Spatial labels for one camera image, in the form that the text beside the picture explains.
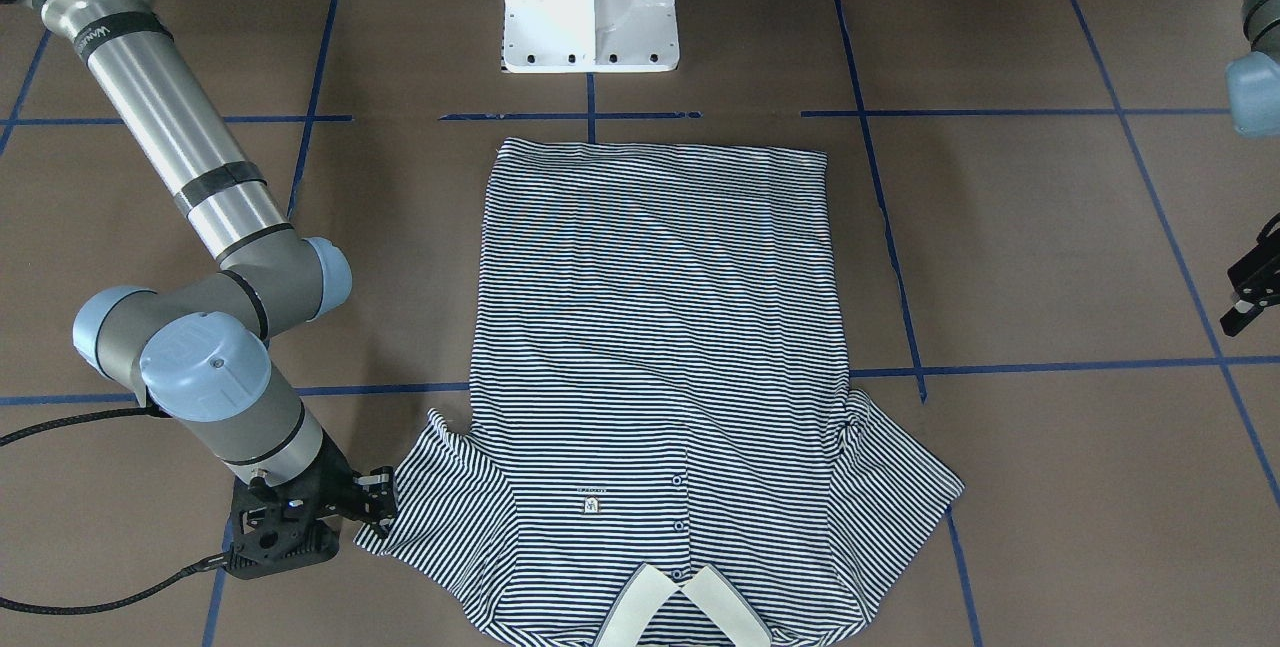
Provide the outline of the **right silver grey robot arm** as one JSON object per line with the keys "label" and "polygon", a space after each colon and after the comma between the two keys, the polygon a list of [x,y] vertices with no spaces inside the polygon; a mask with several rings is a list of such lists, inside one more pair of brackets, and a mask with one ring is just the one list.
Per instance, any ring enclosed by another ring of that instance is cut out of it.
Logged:
{"label": "right silver grey robot arm", "polygon": [[182,425],[233,479],[241,579],[332,559],[335,519],[384,538],[397,518],[389,466],[351,465],[276,365],[274,338],[351,295],[344,254],[302,236],[180,53],[157,0],[4,0],[33,13],[109,102],[205,269],[169,284],[105,288],[72,343],[146,411]]}

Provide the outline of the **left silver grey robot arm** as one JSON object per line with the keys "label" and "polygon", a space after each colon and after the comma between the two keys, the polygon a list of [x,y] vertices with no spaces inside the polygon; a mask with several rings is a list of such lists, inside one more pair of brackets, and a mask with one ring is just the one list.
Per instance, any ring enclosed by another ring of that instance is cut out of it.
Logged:
{"label": "left silver grey robot arm", "polygon": [[[1229,111],[1245,138],[1279,135],[1279,0],[1243,0],[1242,28],[1249,51],[1228,64]],[[1254,246],[1228,269],[1233,306],[1220,318],[1224,334],[1240,334],[1258,315],[1277,307],[1277,217]]]}

